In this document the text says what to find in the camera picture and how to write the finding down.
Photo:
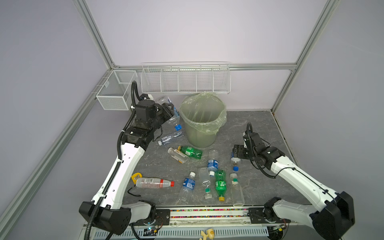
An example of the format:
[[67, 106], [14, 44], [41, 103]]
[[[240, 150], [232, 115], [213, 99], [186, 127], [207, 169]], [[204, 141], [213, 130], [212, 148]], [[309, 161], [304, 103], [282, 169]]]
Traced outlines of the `clear bottle blue label white cap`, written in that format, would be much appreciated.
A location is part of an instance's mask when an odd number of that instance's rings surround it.
[[184, 179], [176, 205], [186, 205], [191, 201], [196, 185], [195, 178], [196, 173], [190, 172], [189, 176]]

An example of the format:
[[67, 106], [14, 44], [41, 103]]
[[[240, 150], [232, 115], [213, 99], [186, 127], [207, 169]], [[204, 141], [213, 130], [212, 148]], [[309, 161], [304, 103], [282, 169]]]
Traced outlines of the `clear pepsi bottle blue cap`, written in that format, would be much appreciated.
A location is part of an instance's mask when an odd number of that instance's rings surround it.
[[[156, 103], [160, 105], [164, 103], [173, 104], [168, 96], [158, 97], [156, 99]], [[176, 131], [180, 131], [182, 129], [182, 126], [180, 125], [180, 115], [175, 106], [172, 107], [171, 113], [173, 114], [173, 116], [167, 121], [167, 124], [173, 127]]]

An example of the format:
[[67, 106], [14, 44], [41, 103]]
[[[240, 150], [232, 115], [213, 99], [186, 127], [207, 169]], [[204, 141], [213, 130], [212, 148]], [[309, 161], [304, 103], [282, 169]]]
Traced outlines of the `clear bottle orange label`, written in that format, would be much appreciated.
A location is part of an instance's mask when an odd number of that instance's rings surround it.
[[182, 153], [178, 149], [168, 148], [167, 152], [168, 152], [168, 154], [171, 155], [171, 157], [173, 159], [175, 159], [176, 161], [178, 161], [181, 164], [184, 164], [189, 159], [189, 157], [187, 155], [185, 155], [184, 153]]

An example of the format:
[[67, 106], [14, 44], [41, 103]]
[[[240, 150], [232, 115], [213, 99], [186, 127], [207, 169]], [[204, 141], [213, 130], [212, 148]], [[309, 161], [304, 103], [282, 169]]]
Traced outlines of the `green bottle yellow cap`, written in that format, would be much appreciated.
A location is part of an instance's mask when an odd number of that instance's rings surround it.
[[178, 150], [190, 158], [200, 160], [203, 156], [203, 151], [189, 146], [178, 146]]
[[218, 170], [215, 173], [215, 189], [218, 194], [218, 199], [220, 202], [226, 200], [225, 194], [227, 192], [227, 182], [226, 182], [226, 173], [224, 170]]

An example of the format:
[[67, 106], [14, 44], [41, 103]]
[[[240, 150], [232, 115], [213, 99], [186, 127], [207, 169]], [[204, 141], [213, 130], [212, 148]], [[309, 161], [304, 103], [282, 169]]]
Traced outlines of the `clear bottle blue label upright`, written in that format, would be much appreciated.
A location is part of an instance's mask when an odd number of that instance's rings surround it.
[[210, 177], [214, 177], [216, 172], [219, 169], [218, 159], [219, 159], [218, 151], [215, 149], [209, 150], [209, 160], [207, 164], [207, 169]]

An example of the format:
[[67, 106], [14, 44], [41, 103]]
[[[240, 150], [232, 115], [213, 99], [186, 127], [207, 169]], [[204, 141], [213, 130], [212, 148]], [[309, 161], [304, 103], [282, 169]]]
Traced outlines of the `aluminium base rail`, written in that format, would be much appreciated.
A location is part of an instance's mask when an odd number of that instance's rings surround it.
[[228, 207], [212, 208], [156, 208], [149, 202], [137, 202], [120, 209], [97, 207], [93, 202], [83, 202], [79, 208], [80, 214], [96, 227], [116, 235], [122, 234], [128, 225], [153, 225], [161, 219], [164, 226], [177, 223], [198, 223], [203, 221], [209, 226], [214, 224], [230, 224], [231, 220], [251, 224], [274, 224], [279, 222], [297, 222], [315, 229], [330, 223], [326, 217], [328, 210], [334, 205], [327, 203], [325, 208], [315, 208], [312, 205], [300, 205], [277, 199], [263, 207]]

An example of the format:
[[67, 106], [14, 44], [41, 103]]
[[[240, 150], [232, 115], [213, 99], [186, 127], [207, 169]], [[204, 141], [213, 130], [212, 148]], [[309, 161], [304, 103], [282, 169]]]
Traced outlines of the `green bottle yellow cap upper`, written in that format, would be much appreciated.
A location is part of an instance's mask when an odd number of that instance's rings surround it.
[[200, 160], [203, 156], [203, 151], [189, 146], [178, 146], [178, 150], [190, 158]]

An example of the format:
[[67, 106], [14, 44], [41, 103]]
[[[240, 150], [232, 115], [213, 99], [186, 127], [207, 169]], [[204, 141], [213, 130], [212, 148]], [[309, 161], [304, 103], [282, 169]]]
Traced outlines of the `clear bottle green cap small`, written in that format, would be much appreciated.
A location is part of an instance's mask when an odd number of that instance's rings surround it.
[[211, 178], [210, 178], [209, 171], [207, 168], [200, 168], [199, 169], [199, 179], [200, 179], [200, 181], [201, 181], [201, 183], [205, 189], [204, 198], [206, 200], [211, 199], [213, 197], [212, 191], [210, 189]]

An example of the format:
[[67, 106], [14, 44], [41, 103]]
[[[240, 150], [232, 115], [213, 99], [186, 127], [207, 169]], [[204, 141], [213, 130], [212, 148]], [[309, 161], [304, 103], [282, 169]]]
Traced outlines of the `clear bottle red cap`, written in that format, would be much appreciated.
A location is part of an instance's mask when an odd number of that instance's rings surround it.
[[137, 188], [145, 188], [145, 189], [162, 189], [174, 187], [175, 182], [159, 179], [159, 178], [139, 178], [136, 181]]

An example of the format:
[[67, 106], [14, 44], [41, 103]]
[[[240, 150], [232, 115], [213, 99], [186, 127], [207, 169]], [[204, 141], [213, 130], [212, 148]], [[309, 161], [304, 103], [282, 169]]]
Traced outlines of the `clear bottle white green cap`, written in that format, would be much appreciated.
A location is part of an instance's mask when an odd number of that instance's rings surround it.
[[238, 180], [238, 175], [235, 173], [230, 174], [231, 178], [231, 194], [233, 199], [234, 207], [242, 207], [245, 205], [245, 199], [243, 194], [243, 189]]

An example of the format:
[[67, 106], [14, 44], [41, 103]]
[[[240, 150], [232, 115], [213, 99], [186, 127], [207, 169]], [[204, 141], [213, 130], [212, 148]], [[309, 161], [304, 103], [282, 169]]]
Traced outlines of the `yellow toy figure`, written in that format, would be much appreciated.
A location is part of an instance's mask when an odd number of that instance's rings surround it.
[[213, 240], [215, 238], [215, 232], [212, 228], [206, 231], [201, 231], [200, 234], [201, 237], [199, 238], [199, 240]]

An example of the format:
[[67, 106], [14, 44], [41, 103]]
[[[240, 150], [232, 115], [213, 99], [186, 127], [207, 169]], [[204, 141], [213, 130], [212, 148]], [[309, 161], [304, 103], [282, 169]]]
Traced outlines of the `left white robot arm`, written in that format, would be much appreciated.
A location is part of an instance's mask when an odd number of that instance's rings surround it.
[[87, 221], [84, 239], [91, 239], [92, 228], [107, 231], [107, 239], [121, 235], [138, 221], [153, 223], [156, 205], [138, 201], [123, 207], [127, 185], [136, 165], [149, 144], [156, 140], [156, 130], [174, 116], [172, 103], [157, 104], [147, 94], [139, 95], [137, 82], [131, 83], [133, 112], [117, 140], [117, 158], [104, 183], [90, 202], [82, 202], [79, 213]]

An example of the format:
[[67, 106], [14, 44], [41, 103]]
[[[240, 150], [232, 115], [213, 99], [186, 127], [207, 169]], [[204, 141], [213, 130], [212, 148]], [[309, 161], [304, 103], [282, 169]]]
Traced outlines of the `short bottle blue label blue cap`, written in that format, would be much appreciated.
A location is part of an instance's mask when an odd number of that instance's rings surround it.
[[234, 172], [239, 171], [239, 164], [240, 164], [241, 159], [239, 159], [234, 153], [231, 155], [231, 163], [233, 167]]

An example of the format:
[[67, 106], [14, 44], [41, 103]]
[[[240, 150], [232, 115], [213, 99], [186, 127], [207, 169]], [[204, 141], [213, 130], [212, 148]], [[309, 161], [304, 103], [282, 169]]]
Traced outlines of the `green-lined mesh waste bin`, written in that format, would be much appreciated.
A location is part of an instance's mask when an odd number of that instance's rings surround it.
[[198, 148], [211, 146], [227, 122], [226, 104], [215, 93], [199, 93], [185, 98], [179, 112], [185, 122], [189, 143]]

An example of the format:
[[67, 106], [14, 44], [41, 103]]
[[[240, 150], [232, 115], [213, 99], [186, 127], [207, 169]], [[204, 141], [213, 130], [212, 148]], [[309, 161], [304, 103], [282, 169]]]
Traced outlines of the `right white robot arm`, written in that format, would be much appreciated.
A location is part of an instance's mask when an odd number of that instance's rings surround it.
[[308, 205], [300, 205], [274, 197], [265, 203], [260, 218], [269, 223], [297, 222], [314, 229], [325, 240], [340, 240], [355, 224], [351, 195], [338, 193], [310, 176], [284, 152], [264, 141], [251, 123], [247, 124], [243, 140], [242, 145], [234, 145], [235, 158], [249, 160], [270, 179], [283, 178], [309, 201]]

